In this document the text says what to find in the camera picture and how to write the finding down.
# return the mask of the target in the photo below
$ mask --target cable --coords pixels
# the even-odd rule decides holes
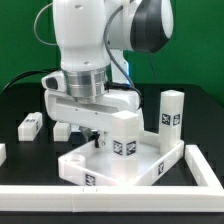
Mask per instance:
[[[143,96],[142,96],[141,92],[138,89],[131,87],[129,84],[127,84],[127,83],[116,83],[116,82],[107,82],[105,84],[105,87],[108,90],[109,89],[115,89],[115,90],[120,89],[120,90],[124,90],[124,91],[131,90],[131,91],[137,92],[137,94],[139,96],[139,99],[140,99],[140,103],[139,103],[138,109],[143,107],[144,99],[143,99]]]
[[[43,13],[47,8],[49,8],[49,7],[52,6],[52,5],[53,5],[53,3],[51,3],[51,4],[47,5],[47,6],[45,6],[43,9],[41,9],[41,11],[38,13],[38,15],[37,15],[37,17],[36,17],[36,19],[35,19],[34,26],[33,26],[33,30],[34,30],[34,35],[35,35],[35,37],[36,37],[41,43],[46,44],[46,45],[49,45],[49,46],[57,46],[56,43],[48,43],[48,42],[43,41],[43,40],[38,36],[38,34],[37,34],[37,23],[38,23],[38,20],[40,19],[40,16],[42,15],[42,13]]]
[[[149,64],[150,64],[150,67],[151,67],[151,70],[152,70],[153,78],[156,81],[156,83],[158,83],[158,76],[157,76],[157,74],[155,72],[155,68],[154,68],[154,65],[152,63],[151,54],[149,54]]]
[[[104,29],[104,34],[103,34],[103,40],[104,40],[104,44],[105,44],[105,48],[106,51],[111,59],[111,61],[114,62],[114,64],[117,66],[117,68],[121,71],[121,73],[124,75],[124,77],[128,80],[128,82],[130,83],[131,87],[134,88],[134,83],[132,82],[131,78],[128,76],[128,74],[123,70],[123,68],[119,65],[119,63],[116,61],[116,59],[114,58],[113,54],[110,51],[110,47],[108,44],[108,36],[109,36],[109,30],[110,30],[110,26],[111,23],[113,21],[113,19],[115,18],[115,16],[121,11],[123,10],[123,6],[120,6],[117,10],[114,11],[114,13],[111,15],[111,17],[109,18],[106,27]]]
[[[55,72],[58,71],[58,68],[52,68],[52,69],[44,69],[41,71],[28,71],[28,72],[23,72],[19,75],[17,75],[16,77],[14,77],[2,90],[1,94],[3,94],[7,89],[9,89],[9,87],[19,81],[20,79],[32,76],[32,75],[37,75],[37,74],[46,74],[46,73],[51,73],[51,72]]]

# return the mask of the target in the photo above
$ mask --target green background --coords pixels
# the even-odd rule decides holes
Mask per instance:
[[[224,1],[172,0],[175,29],[169,43],[152,54],[159,83],[195,84],[224,105]],[[0,89],[17,74],[59,65],[56,47],[33,34],[37,13],[51,1],[1,0]],[[52,12],[41,17],[38,32],[54,42]],[[145,53],[125,52],[135,83],[156,83]],[[40,77],[26,81],[39,81]]]

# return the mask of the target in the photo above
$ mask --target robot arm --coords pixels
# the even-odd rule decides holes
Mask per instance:
[[[125,109],[136,113],[136,93],[105,88],[111,66],[103,35],[119,7],[109,30],[111,49],[156,52],[169,40],[169,0],[53,0],[62,71],[42,80],[52,119],[109,132],[110,114]]]
[[[105,93],[110,58],[103,41],[113,12],[123,6],[111,24],[111,49],[156,52],[173,29],[170,0],[54,0],[54,26],[61,51],[67,93],[77,102],[94,103]]]

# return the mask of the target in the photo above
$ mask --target black table surface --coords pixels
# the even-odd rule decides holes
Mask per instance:
[[[182,139],[196,144],[224,186],[224,108],[194,85],[143,85],[145,130],[158,132],[160,93],[185,93]],[[29,113],[42,112],[43,127],[33,142],[19,142],[17,128]],[[17,84],[0,96],[0,143],[7,159],[0,167],[0,185],[72,185],[58,177],[57,158],[85,143],[72,133],[66,143],[53,141],[52,121],[40,84]],[[184,159],[155,185],[196,185]],[[224,223],[224,213],[40,213],[0,212],[0,223]]]

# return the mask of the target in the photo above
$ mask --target white wooden block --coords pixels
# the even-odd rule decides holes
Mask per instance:
[[[114,154],[126,158],[137,153],[139,123],[139,116],[129,111],[113,114],[111,139]]]
[[[68,123],[57,122],[53,129],[54,141],[67,142],[71,135],[71,125]]]
[[[43,125],[42,114],[30,113],[18,127],[19,141],[33,141]]]
[[[0,166],[4,163],[5,160],[6,160],[5,144],[0,144]]]
[[[180,142],[184,93],[169,90],[161,94],[159,141],[161,155]]]
[[[112,155],[111,172],[113,176],[122,181],[127,181],[130,178],[135,178],[138,174],[138,155],[129,158],[122,158],[118,155]]]

